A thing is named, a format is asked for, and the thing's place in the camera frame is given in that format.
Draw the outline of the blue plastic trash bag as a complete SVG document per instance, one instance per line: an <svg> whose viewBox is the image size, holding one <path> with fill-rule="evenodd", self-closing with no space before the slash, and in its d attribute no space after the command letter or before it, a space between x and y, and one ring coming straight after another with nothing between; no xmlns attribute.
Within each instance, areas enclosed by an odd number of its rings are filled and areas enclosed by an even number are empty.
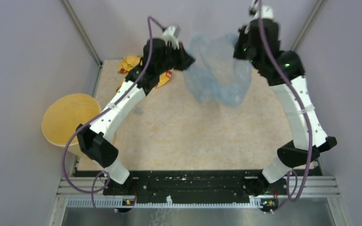
<svg viewBox="0 0 362 226"><path fill-rule="evenodd" d="M223 106L238 107L244 101L252 81L252 65L233 57L238 36L220 37L198 33L187 52L195 62L184 72L185 84L201 103L217 101Z"/></svg>

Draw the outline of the yellow plastic trash bin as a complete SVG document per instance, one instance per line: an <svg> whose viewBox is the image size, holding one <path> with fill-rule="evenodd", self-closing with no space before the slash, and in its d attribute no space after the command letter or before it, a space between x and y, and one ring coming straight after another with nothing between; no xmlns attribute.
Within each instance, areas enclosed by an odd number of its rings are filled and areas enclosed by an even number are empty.
<svg viewBox="0 0 362 226"><path fill-rule="evenodd" d="M79 124L85 124L101 112L98 101L84 93L64 96L45 112L41 131L52 145L65 148Z"/></svg>

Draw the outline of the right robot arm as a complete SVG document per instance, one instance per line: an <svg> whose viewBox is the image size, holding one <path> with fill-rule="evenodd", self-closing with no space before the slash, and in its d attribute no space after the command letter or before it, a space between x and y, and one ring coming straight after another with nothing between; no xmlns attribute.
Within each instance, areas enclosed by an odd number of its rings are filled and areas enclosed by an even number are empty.
<svg viewBox="0 0 362 226"><path fill-rule="evenodd" d="M277 150L273 162L256 179L245 183L246 193L253 196L270 194L291 169L313 162L337 145L336 138L327 135L317 118L299 55L280 48L279 25L272 19L262 20L267 39L263 43L259 23L254 19L238 29L233 57L249 61L267 80L281 103L293 139Z"/></svg>

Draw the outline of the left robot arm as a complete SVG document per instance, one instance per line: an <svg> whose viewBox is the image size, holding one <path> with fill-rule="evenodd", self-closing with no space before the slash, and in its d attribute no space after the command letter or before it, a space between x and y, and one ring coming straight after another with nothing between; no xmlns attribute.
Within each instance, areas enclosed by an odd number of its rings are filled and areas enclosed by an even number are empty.
<svg viewBox="0 0 362 226"><path fill-rule="evenodd" d="M111 144L114 134L135 105L158 85L163 73L184 71L195 62L178 40L154 38L147 41L143 51L143 57L128 71L104 110L76 130L80 150L115 181L115 190L123 195L132 190L132 181L128 179L130 172L119 159L119 151Z"/></svg>

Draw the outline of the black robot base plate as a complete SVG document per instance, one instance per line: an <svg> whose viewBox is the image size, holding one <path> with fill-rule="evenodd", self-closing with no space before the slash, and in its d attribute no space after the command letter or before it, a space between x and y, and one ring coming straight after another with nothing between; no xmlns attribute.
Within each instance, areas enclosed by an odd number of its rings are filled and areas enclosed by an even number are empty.
<svg viewBox="0 0 362 226"><path fill-rule="evenodd" d="M257 171L194 170L194 171L133 171L123 184L111 180L96 181L95 198L123 198L131 203L163 203L170 196L175 203L248 203L260 198L265 212L277 209L282 196L302 194L309 182L302 183L302 171L296 177L282 178L274 188L253 196L246 193L245 183L257 178Z"/></svg>

